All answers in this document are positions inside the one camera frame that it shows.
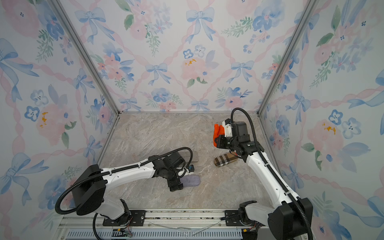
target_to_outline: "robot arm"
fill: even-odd
[[[173,192],[183,189],[180,178],[194,172],[193,165],[189,165],[192,156],[188,164],[178,152],[164,158],[151,156],[150,159],[154,160],[145,159],[135,164],[114,168],[100,169],[97,164],[89,166],[75,184],[95,174],[101,174],[102,177],[72,190],[76,213],[86,215],[94,212],[108,217],[117,225],[124,225],[131,217],[127,204],[122,199],[109,196],[106,191],[139,179],[163,177],[167,179],[168,187]]]
[[[233,112],[240,110],[248,117],[254,141],[250,140],[245,122],[234,122]],[[239,216],[243,223],[257,221],[269,226],[276,239],[291,239],[308,233],[310,237],[310,222],[313,206],[308,198],[301,199],[283,180],[270,163],[266,153],[256,140],[250,116],[243,109],[235,108],[231,119],[223,121],[222,126],[215,126],[214,146],[236,151],[239,158],[251,167],[266,188],[273,208],[265,207],[256,201],[240,204]]]

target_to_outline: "vent grille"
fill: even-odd
[[[242,239],[238,229],[206,229],[195,235],[194,232],[180,232],[175,229],[134,229],[133,237],[123,237],[121,232],[112,229],[97,230],[98,235],[107,239]],[[92,229],[70,229],[66,239],[95,239]]]

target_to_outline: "black mounting plate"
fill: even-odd
[[[142,227],[144,225],[144,220],[145,220],[145,210],[130,210],[131,215],[132,215],[132,220],[129,226],[133,227]],[[113,221],[110,218],[105,219],[103,222],[103,226],[106,227],[118,227],[118,223]]]
[[[225,210],[224,214],[225,214],[225,217],[228,217],[225,219],[225,225],[227,227],[234,227],[234,226],[244,227],[244,228],[247,227],[241,223],[238,210]]]

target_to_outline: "marble floor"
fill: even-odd
[[[214,165],[215,157],[228,152],[213,146],[214,124],[221,124],[229,117],[230,113],[122,114],[101,167],[118,167],[189,147],[193,150],[192,164],[201,183],[170,192],[167,181],[156,177],[130,182],[109,194],[124,199],[129,208],[238,208],[240,203],[249,200],[271,207],[265,188],[241,159],[223,167]],[[251,117],[257,139],[270,157],[257,116]],[[247,122],[240,112],[235,113],[234,120]]]

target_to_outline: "floral wallpaper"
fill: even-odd
[[[115,114],[47,2],[2,0],[0,21],[0,239],[51,239]]]
[[[257,110],[306,3],[61,1],[120,110],[165,112]]]
[[[383,11],[380,0],[320,0],[262,112],[318,240],[384,239]]]

